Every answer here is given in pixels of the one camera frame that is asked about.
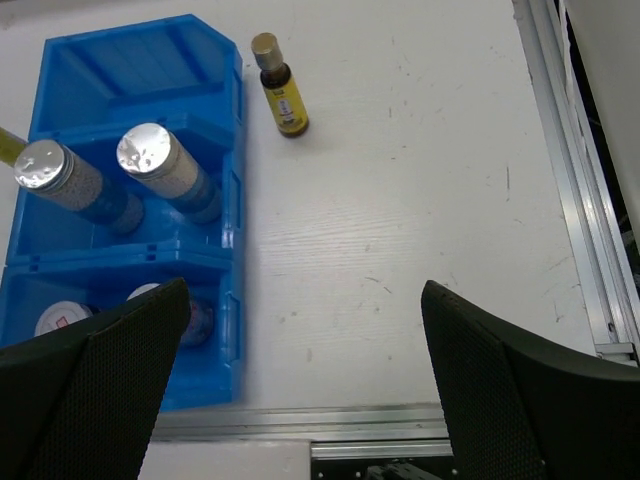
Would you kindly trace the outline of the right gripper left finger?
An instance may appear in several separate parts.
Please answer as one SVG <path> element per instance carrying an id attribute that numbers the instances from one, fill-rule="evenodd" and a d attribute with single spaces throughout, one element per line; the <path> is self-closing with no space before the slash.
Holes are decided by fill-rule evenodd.
<path id="1" fill-rule="evenodd" d="M 137 478 L 189 319 L 176 278 L 3 348 L 2 478 Z"/>

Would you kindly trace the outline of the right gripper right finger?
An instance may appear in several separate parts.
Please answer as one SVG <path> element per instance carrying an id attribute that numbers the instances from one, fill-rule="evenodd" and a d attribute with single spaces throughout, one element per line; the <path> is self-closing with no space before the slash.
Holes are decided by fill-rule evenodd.
<path id="1" fill-rule="evenodd" d="M 463 478 L 638 478 L 638 368 L 549 341 L 435 281 L 421 311 Z"/>

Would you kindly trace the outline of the silver-lid blue-band jar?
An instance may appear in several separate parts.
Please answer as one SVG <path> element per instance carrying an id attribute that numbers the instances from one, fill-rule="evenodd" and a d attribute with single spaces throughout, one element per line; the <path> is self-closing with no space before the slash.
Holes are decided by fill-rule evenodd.
<path id="1" fill-rule="evenodd" d="M 117 234 L 142 222 L 142 200 L 53 140 L 30 143 L 14 164 L 20 187 Z"/>
<path id="2" fill-rule="evenodd" d="M 222 193 L 177 137 L 157 123 L 127 131 L 116 148 L 119 166 L 193 223 L 220 217 Z"/>

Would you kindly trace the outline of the yellow-label brown bottle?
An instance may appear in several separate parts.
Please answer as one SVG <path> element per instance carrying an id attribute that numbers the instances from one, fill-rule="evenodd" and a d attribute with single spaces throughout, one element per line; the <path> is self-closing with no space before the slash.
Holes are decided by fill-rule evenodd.
<path id="1" fill-rule="evenodd" d="M 277 38 L 269 32 L 260 33 L 252 39 L 251 50 L 277 129 L 288 138 L 303 135 L 309 116 Z"/>
<path id="2" fill-rule="evenodd" d="M 26 145 L 25 140 L 4 128 L 0 128 L 0 161 L 2 163 L 13 167 Z"/>

